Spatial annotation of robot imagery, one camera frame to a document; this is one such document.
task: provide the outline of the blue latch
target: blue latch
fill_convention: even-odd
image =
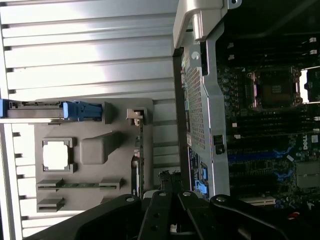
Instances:
[[[203,178],[208,180],[207,169],[202,168]]]
[[[0,118],[6,118],[9,109],[9,100],[0,99]]]
[[[208,193],[208,187],[201,180],[195,181],[195,189],[199,190],[203,195]]]
[[[83,101],[67,101],[63,103],[63,118],[77,119],[79,122],[85,118],[102,119],[102,105]]]

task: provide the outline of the metal bracket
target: metal bracket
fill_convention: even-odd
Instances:
[[[241,3],[242,0],[180,0],[173,26],[174,48],[181,47],[191,19],[194,40],[204,41],[228,9],[235,9]]]
[[[36,205],[36,210],[38,213],[56,213],[64,206],[63,201],[62,197],[45,198]]]
[[[131,125],[135,125],[139,127],[139,136],[137,136],[135,140],[135,149],[133,158],[139,159],[139,183],[138,183],[138,196],[143,199],[144,194],[144,167],[145,167],[145,159],[144,159],[144,123],[146,122],[146,108],[136,108],[131,109],[128,108],[126,110],[126,119],[130,121]]]
[[[77,139],[75,137],[50,137],[42,139],[42,152],[44,151],[44,146],[48,144],[48,142],[64,142],[64,145],[67,146],[67,154],[68,154],[68,163],[64,169],[54,169],[50,170],[47,166],[44,165],[44,159],[42,155],[42,171],[46,174],[73,174],[77,171],[78,165],[71,159],[73,156],[74,147],[77,145]]]
[[[122,178],[114,178],[114,179],[104,178],[99,183],[100,190],[120,191],[121,186],[122,186]]]

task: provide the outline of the black plastic part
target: black plastic part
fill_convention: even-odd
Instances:
[[[221,239],[217,222],[209,203],[201,201],[192,191],[178,194],[182,209],[187,213],[200,240]]]
[[[172,56],[173,56],[174,58],[175,58],[175,57],[180,58],[183,53],[184,53],[184,48],[183,48],[183,47],[175,48]]]
[[[200,42],[201,51],[201,70],[202,76],[208,75],[208,62],[207,62],[207,44],[205,41]]]
[[[187,145],[187,123],[185,115],[184,91],[181,83],[181,57],[173,57],[174,71],[174,93],[176,105],[176,121],[178,129],[178,146],[180,156],[180,169],[182,185],[185,190],[190,190],[189,163],[188,163],[188,145]]]
[[[260,223],[266,227],[272,228],[280,233],[284,239],[295,239],[296,232],[292,229],[289,221],[277,218],[263,208],[255,207],[244,201],[227,195],[216,195],[210,199],[212,206],[229,210],[241,216],[249,218],[254,222]]]
[[[136,156],[133,156],[131,159],[131,194],[137,196],[139,187],[138,187],[138,175],[139,170],[139,158]]]
[[[172,193],[156,191],[146,210],[138,240],[165,240],[170,236]]]
[[[169,171],[162,171],[159,173],[159,178],[161,190],[178,194],[184,189],[181,172],[173,172],[170,174]]]
[[[138,235],[140,214],[141,200],[125,194],[26,237],[25,240],[88,240],[101,239],[107,235],[125,240],[127,236],[133,238]]]

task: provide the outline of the screw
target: screw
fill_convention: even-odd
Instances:
[[[135,199],[133,198],[133,197],[128,197],[127,199],[126,199],[126,201],[127,202],[133,202]]]
[[[189,197],[189,196],[191,196],[191,193],[188,191],[185,191],[182,195],[185,197]]]
[[[193,60],[198,60],[200,58],[200,54],[197,52],[197,51],[194,51],[192,54],[191,54],[191,58]]]
[[[217,198],[216,198],[216,200],[218,201],[218,202],[225,202],[226,201],[226,199],[223,197],[223,196],[218,196]]]

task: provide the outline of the blue connector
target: blue connector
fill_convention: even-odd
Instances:
[[[288,173],[278,173],[277,171],[274,174],[278,177],[279,182],[283,182],[284,179],[290,178],[294,171],[291,169]]]
[[[9,100],[0,99],[0,118],[6,118],[9,109]]]
[[[202,170],[203,179],[207,181],[208,180],[208,167],[203,162],[201,162],[200,166],[201,166],[200,169]]]
[[[200,193],[203,194],[203,195],[208,194],[208,187],[201,180],[196,180],[195,181],[195,189],[199,190]]]
[[[73,101],[63,103],[63,118],[77,119],[79,122],[86,118],[102,119],[102,105],[86,103],[83,101]]]

